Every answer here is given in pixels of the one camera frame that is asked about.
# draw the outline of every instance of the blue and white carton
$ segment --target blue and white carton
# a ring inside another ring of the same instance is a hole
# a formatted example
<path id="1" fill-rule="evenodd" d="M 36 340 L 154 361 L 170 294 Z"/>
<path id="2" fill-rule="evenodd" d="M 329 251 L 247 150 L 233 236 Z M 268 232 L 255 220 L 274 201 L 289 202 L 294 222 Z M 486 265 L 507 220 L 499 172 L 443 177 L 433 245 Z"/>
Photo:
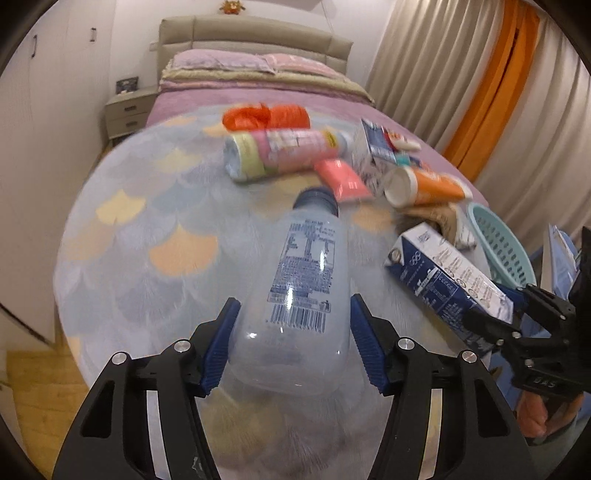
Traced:
<path id="1" fill-rule="evenodd" d="M 512 322 L 513 302 L 426 223 L 400 235 L 385 266 L 480 356 L 493 346 L 464 328 L 464 313 L 479 308 L 503 322 Z"/>
<path id="2" fill-rule="evenodd" d="M 353 136 L 351 166 L 376 197 L 384 194 L 387 172 L 397 166 L 421 167 L 417 158 L 404 151 L 395 151 L 386 139 L 387 135 L 382 125 L 362 118 Z"/>

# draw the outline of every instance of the mint green basket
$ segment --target mint green basket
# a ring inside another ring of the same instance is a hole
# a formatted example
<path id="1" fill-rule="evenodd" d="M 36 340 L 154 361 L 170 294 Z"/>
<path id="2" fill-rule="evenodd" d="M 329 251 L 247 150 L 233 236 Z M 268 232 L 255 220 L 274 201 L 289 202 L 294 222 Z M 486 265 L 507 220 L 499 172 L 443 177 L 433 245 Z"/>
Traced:
<path id="1" fill-rule="evenodd" d="M 509 227 L 478 203 L 468 205 L 468 218 L 486 254 L 493 281 L 509 288 L 535 285 L 530 259 Z"/>

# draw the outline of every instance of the person's hand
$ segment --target person's hand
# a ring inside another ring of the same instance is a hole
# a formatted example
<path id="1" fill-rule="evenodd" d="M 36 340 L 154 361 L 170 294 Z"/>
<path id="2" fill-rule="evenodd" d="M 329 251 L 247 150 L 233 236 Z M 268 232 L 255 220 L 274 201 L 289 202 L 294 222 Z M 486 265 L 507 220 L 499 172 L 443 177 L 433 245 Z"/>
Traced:
<path id="1" fill-rule="evenodd" d="M 517 404 L 517 423 L 527 438 L 538 438 L 553 434 L 574 420 L 583 404 L 583 394 L 575 398 L 563 414 L 548 419 L 544 400 L 532 392 L 523 392 Z"/>

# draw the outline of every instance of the cylindrical container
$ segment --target cylindrical container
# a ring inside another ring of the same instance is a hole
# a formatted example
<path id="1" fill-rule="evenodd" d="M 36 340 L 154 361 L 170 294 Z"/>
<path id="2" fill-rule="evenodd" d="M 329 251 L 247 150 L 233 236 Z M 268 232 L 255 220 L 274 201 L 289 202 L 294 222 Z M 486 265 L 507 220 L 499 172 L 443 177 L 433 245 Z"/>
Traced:
<path id="1" fill-rule="evenodd" d="M 395 150 L 407 152 L 418 152 L 421 150 L 421 144 L 419 142 L 409 140 L 405 136 L 396 132 L 387 131 L 387 133 L 387 138 Z"/>
<path id="2" fill-rule="evenodd" d="M 384 179 L 384 195 L 396 208 L 471 200 L 472 191 L 452 175 L 415 167 L 398 167 Z"/>
<path id="3" fill-rule="evenodd" d="M 329 130 L 257 130 L 231 135 L 224 162 L 233 180 L 256 180 L 269 175 L 310 169 L 314 163 L 346 154 L 346 134 Z"/>
<path id="4" fill-rule="evenodd" d="M 350 330 L 347 229 L 330 189 L 301 192 L 271 237 L 230 337 L 230 368 L 265 390 L 329 393 Z"/>

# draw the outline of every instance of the metal screw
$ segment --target metal screw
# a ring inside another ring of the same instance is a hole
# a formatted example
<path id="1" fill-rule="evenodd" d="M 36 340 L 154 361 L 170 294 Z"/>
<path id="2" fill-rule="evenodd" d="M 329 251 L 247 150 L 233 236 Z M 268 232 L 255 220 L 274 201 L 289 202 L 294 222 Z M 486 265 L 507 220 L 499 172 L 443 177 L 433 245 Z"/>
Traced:
<path id="1" fill-rule="evenodd" d="M 412 350 L 414 348 L 414 342 L 410 338 L 401 338 L 398 341 L 398 346 L 402 350 Z"/>
<path id="2" fill-rule="evenodd" d="M 462 352 L 462 358 L 465 362 L 468 362 L 469 364 L 473 364 L 474 362 L 476 362 L 476 360 L 478 360 L 476 354 L 474 352 L 471 352 L 470 350 Z"/>
<path id="3" fill-rule="evenodd" d="M 126 360 L 127 360 L 127 355 L 125 355 L 123 352 L 116 353 L 113 355 L 113 357 L 111 357 L 111 361 L 115 365 L 121 365 Z"/>
<path id="4" fill-rule="evenodd" d="M 191 348 L 191 342 L 187 340 L 179 340 L 177 343 L 174 344 L 174 349 L 178 353 L 186 352 Z"/>

